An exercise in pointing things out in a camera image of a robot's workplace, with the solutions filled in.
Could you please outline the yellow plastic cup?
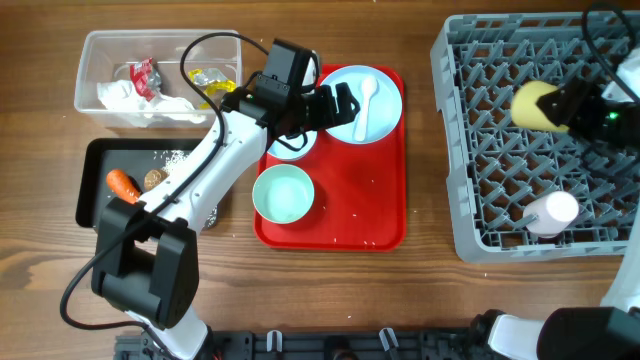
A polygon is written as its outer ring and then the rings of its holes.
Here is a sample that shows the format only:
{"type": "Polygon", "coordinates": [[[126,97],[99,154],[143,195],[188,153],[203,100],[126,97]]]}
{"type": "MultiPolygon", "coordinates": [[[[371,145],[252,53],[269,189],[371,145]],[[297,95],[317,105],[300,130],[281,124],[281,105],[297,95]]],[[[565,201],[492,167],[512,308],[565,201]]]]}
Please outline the yellow plastic cup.
{"type": "Polygon", "coordinates": [[[529,81],[524,84],[513,96],[511,102],[512,122],[520,128],[535,131],[548,131],[567,133],[569,128],[566,125],[556,126],[536,105],[537,101],[544,95],[548,95],[558,90],[558,87],[543,81],[529,81]]]}

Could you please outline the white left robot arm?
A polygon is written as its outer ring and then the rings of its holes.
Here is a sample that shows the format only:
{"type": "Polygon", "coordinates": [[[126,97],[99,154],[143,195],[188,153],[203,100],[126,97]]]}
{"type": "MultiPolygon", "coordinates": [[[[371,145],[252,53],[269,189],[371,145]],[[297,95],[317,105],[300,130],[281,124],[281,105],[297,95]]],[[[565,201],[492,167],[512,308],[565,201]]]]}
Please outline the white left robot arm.
{"type": "Polygon", "coordinates": [[[350,123],[360,111],[346,83],[319,84],[316,54],[275,40],[265,68],[213,108],[205,138],[153,190],[102,212],[92,291],[141,328],[143,359],[213,359],[211,328],[192,307],[199,283],[197,238],[237,178],[281,137],[350,123]]]}

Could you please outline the green bowl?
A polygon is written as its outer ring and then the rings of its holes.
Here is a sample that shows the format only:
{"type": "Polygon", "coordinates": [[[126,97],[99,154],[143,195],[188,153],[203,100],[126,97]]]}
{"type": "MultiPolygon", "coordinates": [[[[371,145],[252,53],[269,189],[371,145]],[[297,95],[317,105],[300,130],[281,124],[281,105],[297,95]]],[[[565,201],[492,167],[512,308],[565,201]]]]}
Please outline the green bowl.
{"type": "Polygon", "coordinates": [[[291,224],[302,219],[310,211],[314,199],[311,177],[290,164],[267,168],[257,177],[252,189],[254,209],[274,224],[291,224]]]}

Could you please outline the pink plastic cup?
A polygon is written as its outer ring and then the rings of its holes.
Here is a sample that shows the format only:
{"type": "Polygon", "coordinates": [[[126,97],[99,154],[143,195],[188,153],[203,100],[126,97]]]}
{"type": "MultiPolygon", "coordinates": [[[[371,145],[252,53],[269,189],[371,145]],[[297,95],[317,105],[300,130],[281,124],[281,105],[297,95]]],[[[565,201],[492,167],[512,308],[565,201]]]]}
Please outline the pink plastic cup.
{"type": "Polygon", "coordinates": [[[535,220],[526,229],[542,238],[552,238],[564,231],[578,216],[579,203],[568,192],[555,191],[539,198],[524,208],[525,217],[534,215],[535,220]]]}

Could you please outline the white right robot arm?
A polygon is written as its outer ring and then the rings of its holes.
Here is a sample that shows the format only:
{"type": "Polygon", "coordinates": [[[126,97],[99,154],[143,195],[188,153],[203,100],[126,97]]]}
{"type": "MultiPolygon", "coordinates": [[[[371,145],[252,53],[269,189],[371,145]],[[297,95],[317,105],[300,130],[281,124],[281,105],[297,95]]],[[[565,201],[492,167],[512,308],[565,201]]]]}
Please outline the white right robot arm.
{"type": "MultiPolygon", "coordinates": [[[[579,79],[557,87],[531,81],[514,95],[513,123],[567,132],[591,145],[639,147],[639,81],[631,62],[603,61],[605,89],[579,79]]],[[[616,277],[596,307],[560,308],[544,320],[498,314],[487,328],[490,350],[508,359],[622,359],[639,353],[639,226],[634,224],[616,277]]]]}

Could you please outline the white rice pile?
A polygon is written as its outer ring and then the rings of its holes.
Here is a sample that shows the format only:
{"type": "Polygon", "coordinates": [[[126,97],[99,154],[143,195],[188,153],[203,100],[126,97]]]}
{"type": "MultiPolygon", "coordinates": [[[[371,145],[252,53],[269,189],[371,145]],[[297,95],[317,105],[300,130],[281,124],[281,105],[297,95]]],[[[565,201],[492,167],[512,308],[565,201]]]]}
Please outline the white rice pile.
{"type": "Polygon", "coordinates": [[[161,169],[167,174],[171,174],[181,165],[187,157],[187,153],[182,150],[166,150],[160,154],[163,161],[161,169]]]}

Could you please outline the orange carrot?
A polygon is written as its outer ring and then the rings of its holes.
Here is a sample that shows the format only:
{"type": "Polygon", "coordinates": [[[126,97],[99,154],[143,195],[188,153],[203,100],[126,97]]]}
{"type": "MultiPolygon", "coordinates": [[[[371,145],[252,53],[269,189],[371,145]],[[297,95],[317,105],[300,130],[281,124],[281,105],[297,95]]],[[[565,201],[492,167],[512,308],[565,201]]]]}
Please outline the orange carrot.
{"type": "Polygon", "coordinates": [[[139,200],[140,192],[121,169],[111,170],[106,176],[106,183],[111,191],[122,200],[130,204],[135,204],[139,200]]]}

